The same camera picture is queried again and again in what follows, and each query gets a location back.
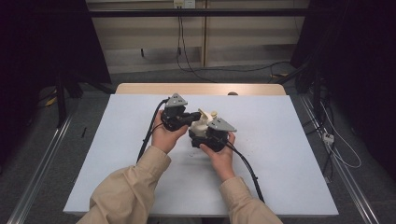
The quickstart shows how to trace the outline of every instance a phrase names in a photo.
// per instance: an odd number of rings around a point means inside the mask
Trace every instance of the right hand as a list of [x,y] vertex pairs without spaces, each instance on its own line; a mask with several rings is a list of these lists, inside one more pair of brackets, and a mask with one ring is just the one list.
[[[229,141],[233,144],[235,142],[235,135],[228,132]],[[212,161],[212,166],[218,174],[221,182],[235,177],[233,172],[233,151],[224,147],[221,151],[215,152],[210,147],[201,144],[199,148],[206,153]]]

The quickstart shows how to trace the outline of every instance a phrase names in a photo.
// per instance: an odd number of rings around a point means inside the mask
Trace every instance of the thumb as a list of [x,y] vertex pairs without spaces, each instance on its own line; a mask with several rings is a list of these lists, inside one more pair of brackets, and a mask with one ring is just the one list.
[[207,156],[209,156],[210,159],[212,159],[213,155],[216,153],[212,150],[212,148],[208,147],[207,145],[201,144],[199,145],[199,148],[206,153]]

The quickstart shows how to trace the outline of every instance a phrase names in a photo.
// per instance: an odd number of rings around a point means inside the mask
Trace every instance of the hand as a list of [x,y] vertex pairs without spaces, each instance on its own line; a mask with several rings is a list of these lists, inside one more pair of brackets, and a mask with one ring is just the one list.
[[[235,135],[228,132],[228,136],[229,141],[233,144],[235,142]],[[210,147],[204,144],[201,144],[199,148],[209,156],[210,160],[212,160],[212,166],[216,173],[218,173],[221,182],[235,177],[235,174],[233,173],[233,151],[230,148],[224,147],[219,152],[213,151]]]
[[160,110],[155,116],[154,124],[153,124],[153,133],[151,138],[151,145],[159,148],[164,153],[168,154],[172,148],[175,147],[177,139],[186,133],[189,126],[184,125],[179,130],[170,132],[163,127],[163,122],[161,121],[161,113],[163,111]]

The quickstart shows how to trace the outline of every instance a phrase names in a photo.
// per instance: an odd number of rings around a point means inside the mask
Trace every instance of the black curtain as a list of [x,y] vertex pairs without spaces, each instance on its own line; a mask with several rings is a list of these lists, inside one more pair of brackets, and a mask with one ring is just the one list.
[[2,1],[0,33],[1,164],[35,112],[40,90],[55,86],[58,75],[69,91],[81,81],[76,75],[101,83],[110,77],[84,0]]
[[[353,128],[396,179],[396,6],[392,1],[349,1],[339,34],[320,71]],[[292,62],[299,65],[320,38],[307,21]]]

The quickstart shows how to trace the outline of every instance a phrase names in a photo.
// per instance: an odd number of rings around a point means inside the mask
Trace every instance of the black device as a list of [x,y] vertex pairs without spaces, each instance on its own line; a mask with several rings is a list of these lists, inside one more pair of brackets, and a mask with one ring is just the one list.
[[214,119],[207,124],[205,136],[198,136],[189,129],[189,137],[193,147],[205,144],[212,150],[221,151],[228,142],[228,132],[236,132],[236,129],[224,119]]
[[184,125],[191,126],[191,124],[201,117],[200,112],[186,113],[187,102],[177,93],[169,98],[165,105],[165,109],[161,114],[161,121],[166,130],[174,132],[179,130]]

